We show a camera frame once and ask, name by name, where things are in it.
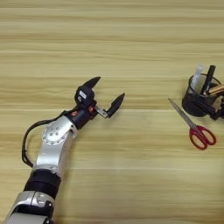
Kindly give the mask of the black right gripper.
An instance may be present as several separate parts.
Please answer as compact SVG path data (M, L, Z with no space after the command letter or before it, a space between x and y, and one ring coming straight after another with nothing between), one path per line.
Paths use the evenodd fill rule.
M221 99L220 109L216 112L215 109L202 101L195 101L195 104L203 110L206 114L210 115L215 121L218 118L224 119L224 98Z

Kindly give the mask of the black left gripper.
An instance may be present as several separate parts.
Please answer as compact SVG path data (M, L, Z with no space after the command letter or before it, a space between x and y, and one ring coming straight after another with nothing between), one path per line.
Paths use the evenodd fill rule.
M84 83L87 88L93 88L100 80L100 76L94 77ZM96 105L96 101L91 102L78 102L74 108L62 113L77 129L83 128L90 120L93 120L97 115L103 118L110 118L121 106L125 94L120 94L116 97L110 108L105 111Z

